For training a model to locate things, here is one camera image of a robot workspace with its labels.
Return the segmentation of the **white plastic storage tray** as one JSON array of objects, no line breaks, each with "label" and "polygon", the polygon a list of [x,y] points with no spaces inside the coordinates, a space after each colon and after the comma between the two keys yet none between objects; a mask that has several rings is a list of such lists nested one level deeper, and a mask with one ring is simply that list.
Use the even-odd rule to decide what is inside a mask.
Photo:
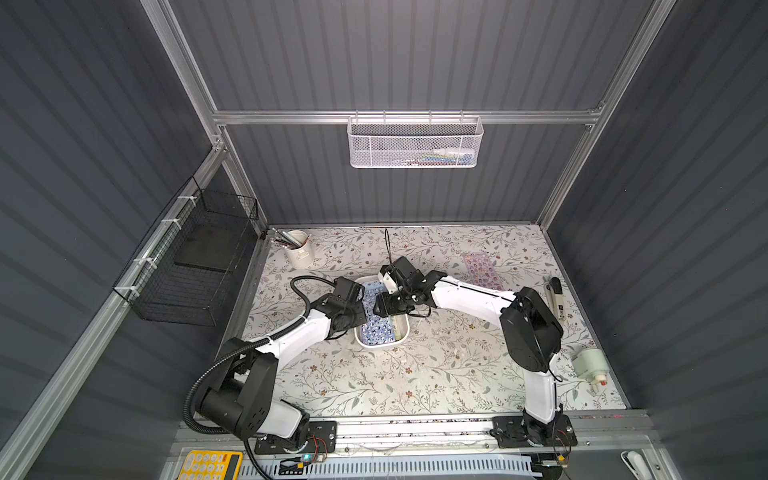
[{"label": "white plastic storage tray", "polygon": [[364,288],[362,303],[366,322],[354,329],[356,342],[369,350],[395,347],[410,335],[410,321],[407,315],[382,317],[374,313],[376,299],[380,294],[389,295],[387,287],[376,275],[360,277],[356,282]]}]

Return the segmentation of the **blue sticker sheet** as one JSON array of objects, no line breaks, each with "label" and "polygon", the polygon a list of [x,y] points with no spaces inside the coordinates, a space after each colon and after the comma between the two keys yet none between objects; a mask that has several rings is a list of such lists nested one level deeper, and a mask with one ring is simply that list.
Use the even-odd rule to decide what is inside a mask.
[{"label": "blue sticker sheet", "polygon": [[374,312],[376,298],[387,293],[386,287],[379,281],[365,282],[362,304],[366,323],[360,327],[359,338],[364,346],[379,346],[394,343],[395,328],[389,317],[381,317]]}]

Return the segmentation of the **pink 3D sticker sheet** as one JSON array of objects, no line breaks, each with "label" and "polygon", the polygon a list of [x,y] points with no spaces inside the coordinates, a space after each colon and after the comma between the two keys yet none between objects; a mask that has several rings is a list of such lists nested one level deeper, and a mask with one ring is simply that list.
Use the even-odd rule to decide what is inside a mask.
[{"label": "pink 3D sticker sheet", "polygon": [[463,259],[473,284],[492,290],[504,289],[503,282],[488,254],[470,252],[465,253]]}]

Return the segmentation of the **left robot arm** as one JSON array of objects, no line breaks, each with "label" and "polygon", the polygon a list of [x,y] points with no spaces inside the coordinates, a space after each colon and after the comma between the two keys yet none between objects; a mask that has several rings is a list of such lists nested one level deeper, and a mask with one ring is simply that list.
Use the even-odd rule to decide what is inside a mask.
[{"label": "left robot arm", "polygon": [[302,300],[302,312],[263,337],[225,342],[184,400],[183,421],[191,430],[231,434],[243,441],[264,436],[294,444],[306,440],[310,416],[274,397],[277,374],[310,347],[364,324],[365,287],[343,277],[315,275],[297,276],[289,286]]}]

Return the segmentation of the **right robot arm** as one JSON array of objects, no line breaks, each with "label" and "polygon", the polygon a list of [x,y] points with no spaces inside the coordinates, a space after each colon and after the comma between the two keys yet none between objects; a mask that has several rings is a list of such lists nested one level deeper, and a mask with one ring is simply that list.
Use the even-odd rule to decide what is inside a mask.
[{"label": "right robot arm", "polygon": [[383,266],[378,278],[387,288],[375,301],[380,316],[409,315],[427,306],[471,315],[500,329],[508,355],[524,370],[524,414],[543,425],[555,420],[559,404],[553,364],[563,328],[536,290],[501,291],[437,270],[424,274],[405,257]]}]

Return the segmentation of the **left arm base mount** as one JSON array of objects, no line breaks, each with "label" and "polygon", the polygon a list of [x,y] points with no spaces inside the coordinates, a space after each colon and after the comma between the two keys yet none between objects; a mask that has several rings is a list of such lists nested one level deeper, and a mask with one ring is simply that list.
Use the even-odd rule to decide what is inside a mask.
[{"label": "left arm base mount", "polygon": [[329,454],[335,451],[337,437],[337,422],[310,420],[301,424],[289,438],[267,435],[257,439],[254,452],[257,455]]}]

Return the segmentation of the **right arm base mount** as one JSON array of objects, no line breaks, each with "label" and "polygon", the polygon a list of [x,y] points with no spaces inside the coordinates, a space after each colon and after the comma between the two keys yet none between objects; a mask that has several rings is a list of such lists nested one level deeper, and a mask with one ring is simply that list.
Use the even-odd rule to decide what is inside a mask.
[{"label": "right arm base mount", "polygon": [[556,411],[549,423],[536,420],[527,412],[517,415],[495,416],[489,434],[503,449],[522,447],[564,447],[570,450],[578,439],[570,418]]}]

